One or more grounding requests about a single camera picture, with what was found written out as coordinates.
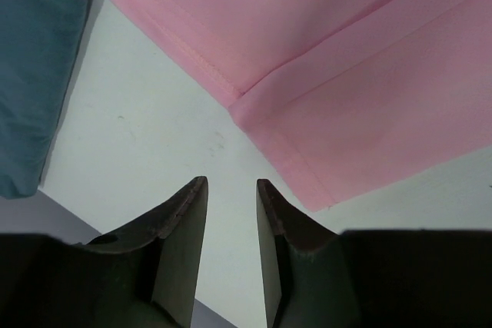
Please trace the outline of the pink t-shirt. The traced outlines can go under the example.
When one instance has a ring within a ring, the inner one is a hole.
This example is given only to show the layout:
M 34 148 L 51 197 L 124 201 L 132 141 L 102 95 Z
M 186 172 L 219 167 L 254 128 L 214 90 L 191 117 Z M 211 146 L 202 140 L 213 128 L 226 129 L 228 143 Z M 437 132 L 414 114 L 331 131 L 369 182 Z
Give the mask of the pink t-shirt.
M 491 0 L 112 0 L 321 210 L 491 144 Z

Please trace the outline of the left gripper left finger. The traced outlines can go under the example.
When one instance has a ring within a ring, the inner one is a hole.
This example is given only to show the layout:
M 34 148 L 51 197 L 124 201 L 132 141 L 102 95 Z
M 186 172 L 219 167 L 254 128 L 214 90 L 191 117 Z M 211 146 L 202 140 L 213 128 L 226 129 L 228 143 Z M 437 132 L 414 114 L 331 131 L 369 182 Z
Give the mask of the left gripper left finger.
M 196 177 L 87 244 L 1 236 L 3 327 L 188 327 L 208 205 Z

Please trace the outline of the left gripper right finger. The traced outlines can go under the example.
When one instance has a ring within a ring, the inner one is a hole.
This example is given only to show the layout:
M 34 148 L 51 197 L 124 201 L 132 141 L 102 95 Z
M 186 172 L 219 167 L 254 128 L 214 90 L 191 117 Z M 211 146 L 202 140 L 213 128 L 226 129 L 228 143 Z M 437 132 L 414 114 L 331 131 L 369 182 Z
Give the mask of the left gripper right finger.
M 336 234 L 257 182 L 269 327 L 489 327 L 488 230 Z

